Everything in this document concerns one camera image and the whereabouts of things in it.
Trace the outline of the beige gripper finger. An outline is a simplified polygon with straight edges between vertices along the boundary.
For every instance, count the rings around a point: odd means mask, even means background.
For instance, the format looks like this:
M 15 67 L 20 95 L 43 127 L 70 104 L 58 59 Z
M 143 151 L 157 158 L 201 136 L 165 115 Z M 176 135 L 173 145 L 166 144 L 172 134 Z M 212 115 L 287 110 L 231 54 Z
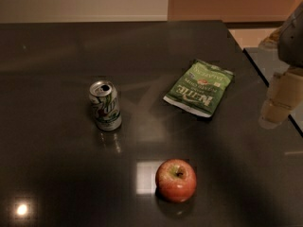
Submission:
M 281 33 L 281 28 L 274 30 L 269 36 L 264 38 L 259 44 L 258 47 L 264 50 L 277 50 L 277 44 L 279 41 Z
M 289 67 L 274 73 L 261 111 L 259 124 L 267 130 L 279 126 L 303 101 L 303 69 Z

